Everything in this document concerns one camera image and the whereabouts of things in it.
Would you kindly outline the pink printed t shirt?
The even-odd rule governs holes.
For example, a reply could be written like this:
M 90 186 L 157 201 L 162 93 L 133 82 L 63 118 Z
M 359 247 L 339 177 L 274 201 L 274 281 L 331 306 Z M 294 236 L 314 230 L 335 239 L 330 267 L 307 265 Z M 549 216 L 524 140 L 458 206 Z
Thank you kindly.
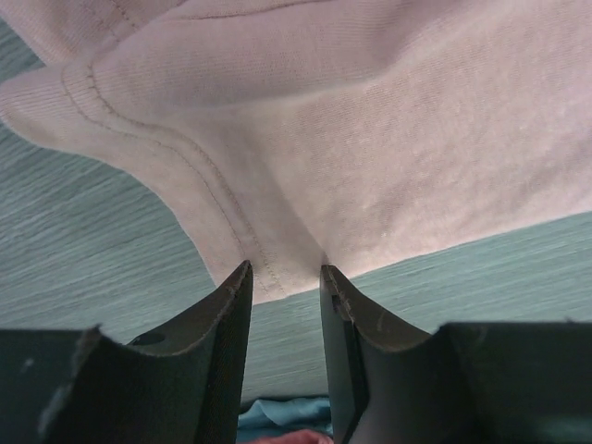
M 256 302 L 591 208 L 587 1 L 5 1 L 23 139 L 121 169 Z

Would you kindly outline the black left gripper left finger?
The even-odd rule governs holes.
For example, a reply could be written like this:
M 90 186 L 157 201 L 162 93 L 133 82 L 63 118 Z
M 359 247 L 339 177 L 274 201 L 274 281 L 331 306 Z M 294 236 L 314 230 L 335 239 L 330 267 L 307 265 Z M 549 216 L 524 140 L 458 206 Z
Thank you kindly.
M 5 443 L 232 443 L 253 303 L 241 263 L 212 293 L 121 344 L 99 327 L 1 333 Z

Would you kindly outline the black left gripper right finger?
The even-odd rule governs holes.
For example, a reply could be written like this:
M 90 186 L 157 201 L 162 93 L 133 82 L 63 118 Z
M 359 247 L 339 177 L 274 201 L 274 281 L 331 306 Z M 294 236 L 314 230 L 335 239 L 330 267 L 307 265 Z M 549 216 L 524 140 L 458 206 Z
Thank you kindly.
M 415 327 L 335 266 L 320 308 L 338 443 L 587 443 L 591 326 L 448 323 Z

